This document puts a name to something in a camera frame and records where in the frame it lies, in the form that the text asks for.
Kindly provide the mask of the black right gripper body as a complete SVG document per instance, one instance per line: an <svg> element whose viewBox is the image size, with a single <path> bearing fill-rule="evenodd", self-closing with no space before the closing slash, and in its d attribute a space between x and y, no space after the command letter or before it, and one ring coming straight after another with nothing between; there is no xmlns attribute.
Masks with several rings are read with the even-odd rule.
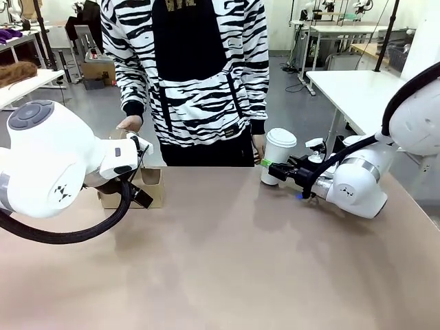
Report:
<svg viewBox="0 0 440 330"><path fill-rule="evenodd" d="M308 157L297 157L295 162L294 180L302 187L302 196L310 196L313 186L310 177L316 169L316 164L309 161Z"/></svg>

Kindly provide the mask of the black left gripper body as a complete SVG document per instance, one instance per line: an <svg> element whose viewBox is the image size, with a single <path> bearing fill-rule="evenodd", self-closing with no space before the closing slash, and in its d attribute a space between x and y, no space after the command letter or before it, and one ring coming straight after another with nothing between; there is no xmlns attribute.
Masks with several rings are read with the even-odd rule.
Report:
<svg viewBox="0 0 440 330"><path fill-rule="evenodd" d="M132 201L143 208L149 208L153 203L153 198L140 188L134 188L132 192Z"/></svg>

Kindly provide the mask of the person's right hand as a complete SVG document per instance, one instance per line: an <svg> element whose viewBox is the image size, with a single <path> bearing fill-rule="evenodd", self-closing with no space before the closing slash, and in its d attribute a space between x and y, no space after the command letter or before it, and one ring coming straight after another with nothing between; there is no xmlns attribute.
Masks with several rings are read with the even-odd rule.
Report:
<svg viewBox="0 0 440 330"><path fill-rule="evenodd" d="M139 115L128 115L123 119L116 129L138 133L143 125L143 118Z"/></svg>

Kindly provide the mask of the person's left hand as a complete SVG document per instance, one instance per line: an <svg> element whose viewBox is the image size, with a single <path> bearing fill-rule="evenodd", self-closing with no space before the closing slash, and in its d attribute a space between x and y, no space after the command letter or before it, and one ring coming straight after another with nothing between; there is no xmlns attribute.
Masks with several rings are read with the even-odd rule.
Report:
<svg viewBox="0 0 440 330"><path fill-rule="evenodd" d="M258 155L258 163L260 163L265 156L265 135L252 135L252 143Z"/></svg>

